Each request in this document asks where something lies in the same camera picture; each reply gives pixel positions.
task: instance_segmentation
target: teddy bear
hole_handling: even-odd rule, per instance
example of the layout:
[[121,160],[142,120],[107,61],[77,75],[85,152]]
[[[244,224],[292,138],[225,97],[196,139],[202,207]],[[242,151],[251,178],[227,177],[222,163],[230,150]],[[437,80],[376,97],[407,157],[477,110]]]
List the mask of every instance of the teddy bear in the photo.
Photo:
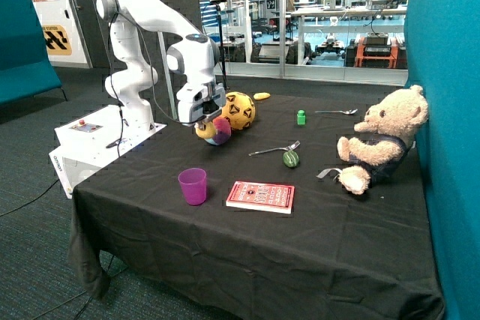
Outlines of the teddy bear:
[[423,88],[413,85],[387,95],[354,126],[356,132],[372,133],[367,142],[342,136],[337,151],[352,164],[340,171],[339,182],[355,195],[392,175],[412,147],[415,134],[428,120]]

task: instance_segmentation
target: teddy bear's paw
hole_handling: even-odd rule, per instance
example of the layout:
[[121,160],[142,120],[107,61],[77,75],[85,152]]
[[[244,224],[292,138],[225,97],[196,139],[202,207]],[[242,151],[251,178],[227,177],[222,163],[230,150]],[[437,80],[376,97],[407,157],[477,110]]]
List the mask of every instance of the teddy bear's paw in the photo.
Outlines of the teddy bear's paw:
[[368,189],[370,176],[360,166],[352,166],[344,169],[338,176],[338,180],[352,194],[361,195]]
[[339,138],[338,143],[337,143],[337,151],[338,155],[340,156],[340,159],[343,161],[348,161],[350,158],[350,147],[349,147],[349,142],[348,139],[345,136],[342,136]]

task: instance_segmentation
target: glass window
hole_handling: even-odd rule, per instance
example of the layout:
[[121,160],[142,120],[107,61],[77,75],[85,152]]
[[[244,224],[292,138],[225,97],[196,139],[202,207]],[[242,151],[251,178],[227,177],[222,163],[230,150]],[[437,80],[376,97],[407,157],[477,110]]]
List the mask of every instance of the glass window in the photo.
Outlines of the glass window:
[[407,2],[200,0],[200,9],[227,73],[403,85]]

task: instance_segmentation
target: book cover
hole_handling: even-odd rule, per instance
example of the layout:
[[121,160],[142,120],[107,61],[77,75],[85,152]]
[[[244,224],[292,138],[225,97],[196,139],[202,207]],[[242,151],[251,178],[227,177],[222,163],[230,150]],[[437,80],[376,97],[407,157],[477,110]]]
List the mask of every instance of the book cover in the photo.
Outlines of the book cover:
[[292,185],[236,181],[226,199],[226,206],[291,214],[294,191]]

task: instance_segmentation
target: fork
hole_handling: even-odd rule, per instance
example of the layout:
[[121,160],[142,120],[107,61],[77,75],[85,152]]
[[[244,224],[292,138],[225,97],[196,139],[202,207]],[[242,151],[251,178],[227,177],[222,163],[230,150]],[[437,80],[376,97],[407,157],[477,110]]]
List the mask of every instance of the fork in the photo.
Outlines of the fork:
[[286,151],[293,150],[293,149],[297,148],[299,145],[300,145],[300,141],[297,140],[296,142],[294,142],[293,144],[291,144],[289,146],[286,146],[285,148],[273,148],[273,149],[255,151],[254,153],[249,153],[248,156],[251,157],[252,155],[268,153],[270,151],[275,151],[275,150],[286,150]]

